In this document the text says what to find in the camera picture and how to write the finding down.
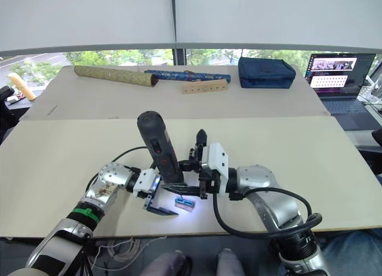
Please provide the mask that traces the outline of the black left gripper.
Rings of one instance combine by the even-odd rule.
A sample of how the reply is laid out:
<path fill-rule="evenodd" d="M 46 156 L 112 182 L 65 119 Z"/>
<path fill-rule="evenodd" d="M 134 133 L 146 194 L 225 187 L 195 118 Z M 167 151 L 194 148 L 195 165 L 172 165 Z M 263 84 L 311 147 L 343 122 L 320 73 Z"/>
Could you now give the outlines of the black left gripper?
<path fill-rule="evenodd" d="M 159 185 L 162 181 L 160 174 L 148 175 L 147 173 L 141 173 L 135 184 L 135 196 L 141 199 L 145 199 L 144 209 L 148 212 L 160 215 L 160 216 L 175 216 L 178 213 L 166 209 L 164 207 L 154 207 L 153 196 L 156 194 Z"/>

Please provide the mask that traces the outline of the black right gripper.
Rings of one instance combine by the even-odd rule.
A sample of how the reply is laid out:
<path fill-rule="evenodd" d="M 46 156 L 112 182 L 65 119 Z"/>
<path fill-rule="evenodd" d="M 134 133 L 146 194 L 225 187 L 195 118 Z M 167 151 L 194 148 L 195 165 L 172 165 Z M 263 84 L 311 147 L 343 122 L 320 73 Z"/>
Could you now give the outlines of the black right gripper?
<path fill-rule="evenodd" d="M 196 196 L 200 199 L 207 199 L 207 194 L 217 194 L 220 191 L 220 177 L 218 170 L 202 170 L 199 173 L 199 185 L 191 186 L 185 182 L 173 182 L 163 184 L 162 188 L 181 196 Z"/>

